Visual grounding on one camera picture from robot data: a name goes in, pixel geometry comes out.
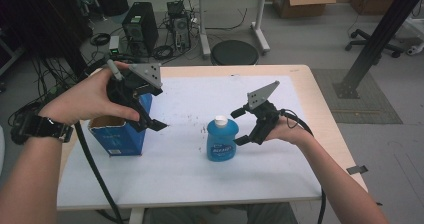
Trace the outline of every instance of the bottle cap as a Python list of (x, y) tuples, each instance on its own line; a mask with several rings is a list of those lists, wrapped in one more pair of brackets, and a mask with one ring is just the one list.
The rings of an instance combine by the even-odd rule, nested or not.
[(227, 125), (228, 119), (226, 116), (218, 115), (215, 117), (215, 125), (219, 128), (223, 128)]

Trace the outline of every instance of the metal pole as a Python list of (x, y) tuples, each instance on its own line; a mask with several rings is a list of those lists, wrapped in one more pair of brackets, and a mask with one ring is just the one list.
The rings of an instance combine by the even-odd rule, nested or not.
[(386, 44), (402, 26), (419, 0), (394, 0), (341, 83), (333, 84), (339, 98), (358, 98), (356, 88), (379, 59)]

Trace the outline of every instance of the watch strap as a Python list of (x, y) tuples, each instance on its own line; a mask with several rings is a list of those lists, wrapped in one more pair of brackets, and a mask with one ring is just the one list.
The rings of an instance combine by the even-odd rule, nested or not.
[(27, 136), (54, 137), (62, 142), (69, 142), (73, 128), (49, 117), (28, 115), (23, 130), (25, 130), (24, 134)]

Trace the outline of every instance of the hand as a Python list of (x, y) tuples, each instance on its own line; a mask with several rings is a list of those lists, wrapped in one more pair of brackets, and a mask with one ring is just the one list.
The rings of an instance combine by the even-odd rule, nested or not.
[(306, 138), (312, 137), (305, 129), (296, 125), (296, 122), (288, 119), (287, 117), (280, 116), (278, 123), (275, 128), (268, 134), (265, 141), (272, 139), (280, 139), (283, 141), (290, 142), (294, 145), (303, 143)]
[[(124, 63), (116, 64), (127, 67)], [(106, 115), (138, 121), (137, 111), (113, 103), (107, 97), (106, 85), (111, 76), (109, 68), (102, 69), (48, 103), (39, 115), (68, 125)]]

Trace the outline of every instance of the bottle label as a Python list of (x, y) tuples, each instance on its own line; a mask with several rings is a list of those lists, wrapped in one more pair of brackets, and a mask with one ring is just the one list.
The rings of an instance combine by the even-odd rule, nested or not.
[(230, 145), (224, 145), (224, 144), (214, 144), (211, 147), (211, 154), (213, 156), (223, 157), (228, 155), (233, 151), (233, 147)]

